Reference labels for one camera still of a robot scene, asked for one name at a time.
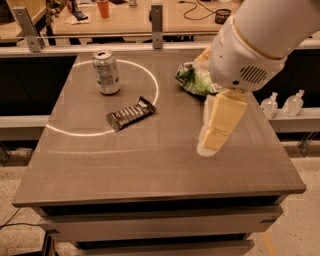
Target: background table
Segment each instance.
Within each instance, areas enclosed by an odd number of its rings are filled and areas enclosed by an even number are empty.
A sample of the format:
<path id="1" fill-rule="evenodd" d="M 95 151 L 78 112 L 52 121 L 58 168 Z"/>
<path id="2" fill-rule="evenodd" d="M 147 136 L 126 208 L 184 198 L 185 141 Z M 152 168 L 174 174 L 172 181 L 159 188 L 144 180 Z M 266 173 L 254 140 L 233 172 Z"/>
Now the background table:
<path id="1" fill-rule="evenodd" d="M 189 3 L 178 3 L 176 0 L 164 0 L 163 2 L 163 32 L 173 34 L 190 33 L 214 33 L 219 31 L 221 25 L 214 22 L 215 15 L 203 20 L 194 21 L 183 17 L 183 14 L 194 7 Z M 151 10 L 151 0 L 137 1 L 136 8 L 128 5 L 115 5 L 109 3 L 110 17 L 102 19 L 96 5 L 80 6 L 80 10 L 89 14 L 89 23 L 71 25 L 71 14 L 64 8 L 60 17 L 55 20 L 53 32 L 56 36 L 130 36 L 151 34 L 151 22 L 149 21 L 149 11 Z M 227 3 L 201 2 L 211 10 L 228 8 L 233 12 L 239 8 L 241 1 L 231 1 Z M 202 18 L 210 12 L 198 6 L 195 11 L 188 14 L 191 18 Z"/>

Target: desk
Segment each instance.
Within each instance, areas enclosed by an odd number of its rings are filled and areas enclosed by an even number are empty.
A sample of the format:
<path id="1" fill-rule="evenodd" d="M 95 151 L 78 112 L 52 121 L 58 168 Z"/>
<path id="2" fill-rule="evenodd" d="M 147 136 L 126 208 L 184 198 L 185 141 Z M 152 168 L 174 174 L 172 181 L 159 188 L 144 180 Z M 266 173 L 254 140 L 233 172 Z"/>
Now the desk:
<path id="1" fill-rule="evenodd" d="M 70 24 L 71 14 L 67 8 L 64 8 L 58 19 L 52 24 L 54 35 L 56 36 L 130 36 L 151 34 L 151 22 L 149 21 L 149 10 L 151 9 L 151 0 L 137 1 L 136 8 L 130 8 L 128 5 L 115 5 L 110 3 L 110 18 L 102 19 L 96 5 L 81 5 L 80 10 L 89 14 L 90 23 L 87 24 Z M 240 2 L 202 2 L 211 10 L 228 8 L 235 12 Z M 212 15 L 204 20 L 193 21 L 187 20 L 183 14 L 190 10 L 194 5 L 188 3 L 178 3 L 177 0 L 163 1 L 163 32 L 171 34 L 192 34 L 204 33 L 212 34 L 219 31 L 221 25 L 215 24 Z M 209 14 L 203 7 L 189 13 L 192 18 L 204 17 Z"/>
<path id="2" fill-rule="evenodd" d="M 33 207 L 57 241 L 112 245 L 110 255 L 250 249 L 247 235 L 264 232 L 281 215 L 279 203 L 306 187 L 252 94 L 221 151 L 197 154 L 203 99 L 186 93 L 174 76 L 200 53 L 139 46 L 114 52 L 122 87 L 113 96 L 96 89 L 92 54 L 81 53 L 13 204 Z M 139 96 L 158 113 L 113 132 L 106 114 Z"/>
<path id="3" fill-rule="evenodd" d="M 38 5 L 32 2 L 31 6 L 28 6 L 28 2 L 24 4 L 21 4 L 21 3 L 19 4 L 19 3 L 11 3 L 11 1 L 9 1 L 8 4 L 11 10 L 13 7 L 21 6 L 21 5 L 30 7 L 30 10 L 28 9 L 28 11 L 33 24 L 36 24 L 46 13 L 45 1 L 43 2 L 40 1 Z M 17 21 L 0 25 L 0 43 L 8 43 L 8 42 L 16 43 L 21 39 L 21 37 L 23 37 L 23 32 Z"/>

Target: drawer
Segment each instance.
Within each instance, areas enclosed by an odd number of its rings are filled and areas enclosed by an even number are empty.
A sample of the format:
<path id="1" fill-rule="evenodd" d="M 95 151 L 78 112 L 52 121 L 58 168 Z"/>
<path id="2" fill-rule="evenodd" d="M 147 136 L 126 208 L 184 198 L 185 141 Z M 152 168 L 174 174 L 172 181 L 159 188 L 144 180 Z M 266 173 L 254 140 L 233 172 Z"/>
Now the drawer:
<path id="1" fill-rule="evenodd" d="M 118 246 L 90 250 L 75 250 L 70 256 L 107 255 L 107 256 L 238 256 L 246 254 L 254 246 L 252 240 L 235 240 L 215 242 L 209 239 L 202 241 L 185 241 L 167 244 L 149 244 L 135 246 Z"/>
<path id="2" fill-rule="evenodd" d="M 266 207 L 44 217 L 57 241 L 109 241 L 264 232 L 282 214 Z"/>

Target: white bottle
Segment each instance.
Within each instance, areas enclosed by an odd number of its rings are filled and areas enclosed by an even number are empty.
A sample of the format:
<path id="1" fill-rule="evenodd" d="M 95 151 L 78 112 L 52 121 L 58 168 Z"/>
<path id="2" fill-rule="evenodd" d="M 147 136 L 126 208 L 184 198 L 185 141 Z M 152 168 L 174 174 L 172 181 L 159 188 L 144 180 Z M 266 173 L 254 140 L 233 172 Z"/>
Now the white bottle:
<path id="1" fill-rule="evenodd" d="M 282 107 L 282 112 L 287 116 L 296 116 L 303 106 L 302 96 L 304 90 L 299 90 L 296 95 L 290 96 Z"/>
<path id="2" fill-rule="evenodd" d="M 271 119 L 274 116 L 274 113 L 276 113 L 278 109 L 278 102 L 277 102 L 277 96 L 278 93 L 273 92 L 270 98 L 264 99 L 261 102 L 261 109 L 263 113 L 265 114 L 266 118 Z"/>

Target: silver can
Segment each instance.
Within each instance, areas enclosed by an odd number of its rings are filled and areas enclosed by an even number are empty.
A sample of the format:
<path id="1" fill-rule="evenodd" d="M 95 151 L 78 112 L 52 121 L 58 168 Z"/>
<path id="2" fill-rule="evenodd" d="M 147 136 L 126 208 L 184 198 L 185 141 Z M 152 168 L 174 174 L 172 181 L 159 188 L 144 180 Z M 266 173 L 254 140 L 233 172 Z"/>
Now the silver can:
<path id="1" fill-rule="evenodd" d="M 96 72 L 99 91 L 114 94 L 120 90 L 119 72 L 116 59 L 111 51 L 98 51 L 93 54 L 93 67 Z"/>

